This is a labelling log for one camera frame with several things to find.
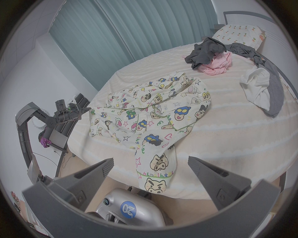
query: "blue round sticker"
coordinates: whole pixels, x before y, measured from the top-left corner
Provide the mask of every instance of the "blue round sticker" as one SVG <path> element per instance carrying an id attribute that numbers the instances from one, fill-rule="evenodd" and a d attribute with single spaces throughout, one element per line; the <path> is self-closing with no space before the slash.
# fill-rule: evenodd
<path id="1" fill-rule="evenodd" d="M 136 215 L 136 206 L 131 201 L 125 201 L 120 206 L 121 213 L 126 218 L 134 218 Z"/>

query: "pink clothing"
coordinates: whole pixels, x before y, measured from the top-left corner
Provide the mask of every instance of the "pink clothing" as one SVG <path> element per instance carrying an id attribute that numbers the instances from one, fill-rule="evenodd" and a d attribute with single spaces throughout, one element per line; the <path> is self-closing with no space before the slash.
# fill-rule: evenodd
<path id="1" fill-rule="evenodd" d="M 230 51 L 219 53 L 213 57 L 210 64 L 200 65 L 199 70 L 208 75 L 225 73 L 232 64 L 232 53 Z"/>

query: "bed frame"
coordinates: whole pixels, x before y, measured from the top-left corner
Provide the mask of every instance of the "bed frame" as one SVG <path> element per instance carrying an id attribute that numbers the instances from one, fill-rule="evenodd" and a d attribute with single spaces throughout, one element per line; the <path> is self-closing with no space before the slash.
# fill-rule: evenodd
<path id="1" fill-rule="evenodd" d="M 270 59 L 269 61 L 276 65 L 278 72 L 289 84 L 295 96 L 298 98 L 298 62 L 289 42 L 274 20 L 268 16 L 247 11 L 229 11 L 223 12 L 223 15 L 226 25 L 250 24 L 258 26 L 265 31 L 267 37 L 258 48 L 257 52 L 260 53 L 265 60 Z"/>

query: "purple object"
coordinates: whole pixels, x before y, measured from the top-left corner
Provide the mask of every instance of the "purple object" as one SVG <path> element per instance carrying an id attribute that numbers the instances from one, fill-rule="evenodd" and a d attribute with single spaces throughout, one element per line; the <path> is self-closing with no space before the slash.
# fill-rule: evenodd
<path id="1" fill-rule="evenodd" d="M 50 147 L 49 145 L 47 145 L 47 144 L 52 144 L 52 142 L 49 140 L 49 139 L 46 139 L 46 138 L 41 138 L 41 140 L 40 140 L 40 143 L 42 144 L 42 146 L 44 147 L 44 148 L 48 148 L 48 147 Z"/>

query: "teal curtain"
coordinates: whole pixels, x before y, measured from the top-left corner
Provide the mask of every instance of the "teal curtain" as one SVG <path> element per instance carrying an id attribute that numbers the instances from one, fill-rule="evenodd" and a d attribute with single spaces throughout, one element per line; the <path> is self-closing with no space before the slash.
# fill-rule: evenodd
<path id="1" fill-rule="evenodd" d="M 211 0 L 67 0 L 50 34 L 100 90 L 122 67 L 199 42 L 216 23 Z"/>

